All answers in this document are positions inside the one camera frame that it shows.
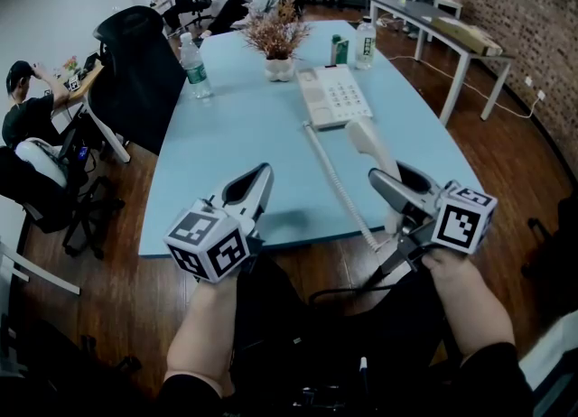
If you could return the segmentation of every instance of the brick wall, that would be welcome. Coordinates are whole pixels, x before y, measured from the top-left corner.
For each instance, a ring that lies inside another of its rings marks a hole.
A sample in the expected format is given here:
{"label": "brick wall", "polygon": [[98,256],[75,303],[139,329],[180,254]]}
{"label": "brick wall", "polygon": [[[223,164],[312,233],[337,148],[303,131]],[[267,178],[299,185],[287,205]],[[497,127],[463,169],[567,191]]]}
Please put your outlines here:
{"label": "brick wall", "polygon": [[[578,174],[578,0],[460,0],[462,19],[516,56],[507,84],[530,106]],[[535,88],[524,84],[526,75]]]}

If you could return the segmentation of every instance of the white cube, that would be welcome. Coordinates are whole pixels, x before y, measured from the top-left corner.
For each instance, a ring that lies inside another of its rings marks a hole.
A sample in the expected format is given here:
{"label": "white cube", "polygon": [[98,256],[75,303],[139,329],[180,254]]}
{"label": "white cube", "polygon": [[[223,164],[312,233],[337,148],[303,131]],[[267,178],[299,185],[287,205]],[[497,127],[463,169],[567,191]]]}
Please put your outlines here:
{"label": "white cube", "polygon": [[163,240],[181,269],[210,283],[220,281],[249,256],[238,221],[202,200],[181,213]]}
{"label": "white cube", "polygon": [[473,254],[488,233],[498,200],[471,188],[452,190],[441,200],[432,241]]}

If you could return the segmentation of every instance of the bottle cap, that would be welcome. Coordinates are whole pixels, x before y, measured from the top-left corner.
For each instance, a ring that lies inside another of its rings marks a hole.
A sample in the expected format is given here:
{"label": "bottle cap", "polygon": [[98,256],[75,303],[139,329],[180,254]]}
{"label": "bottle cap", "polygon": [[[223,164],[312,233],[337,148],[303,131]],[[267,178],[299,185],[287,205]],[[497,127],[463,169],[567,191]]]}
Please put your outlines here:
{"label": "bottle cap", "polygon": [[181,35],[181,43],[182,44],[190,43],[190,42],[192,42],[192,33],[186,32],[183,35]]}

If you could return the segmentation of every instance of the cardboard box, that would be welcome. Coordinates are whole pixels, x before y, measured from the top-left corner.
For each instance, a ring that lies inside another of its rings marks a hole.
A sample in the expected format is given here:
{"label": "cardboard box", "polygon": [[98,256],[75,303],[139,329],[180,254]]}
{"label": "cardboard box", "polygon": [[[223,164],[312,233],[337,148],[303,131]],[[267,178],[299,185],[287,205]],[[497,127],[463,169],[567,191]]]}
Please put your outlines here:
{"label": "cardboard box", "polygon": [[434,17],[432,27],[463,43],[481,56],[501,56],[504,49],[482,29],[452,17]]}

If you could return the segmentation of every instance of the chair base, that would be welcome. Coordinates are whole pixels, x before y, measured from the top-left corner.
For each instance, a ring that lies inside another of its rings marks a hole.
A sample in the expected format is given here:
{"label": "chair base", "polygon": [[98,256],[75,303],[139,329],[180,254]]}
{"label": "chair base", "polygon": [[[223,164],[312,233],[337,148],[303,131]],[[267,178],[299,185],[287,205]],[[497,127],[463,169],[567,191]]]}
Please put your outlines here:
{"label": "chair base", "polygon": [[125,202],[121,199],[101,199],[93,200],[97,192],[98,186],[102,185],[106,190],[112,189],[112,184],[107,177],[99,176],[90,186],[89,190],[84,194],[84,197],[79,202],[74,217],[66,231],[66,236],[62,241],[64,252],[66,255],[75,257],[80,254],[80,250],[69,245],[70,239],[79,226],[82,226],[84,234],[87,239],[87,244],[92,250],[95,258],[102,260],[105,255],[100,247],[96,244],[94,233],[90,229],[90,224],[101,225],[101,220],[93,218],[92,213],[97,211],[107,212],[112,214],[114,211],[120,210],[125,206]]}

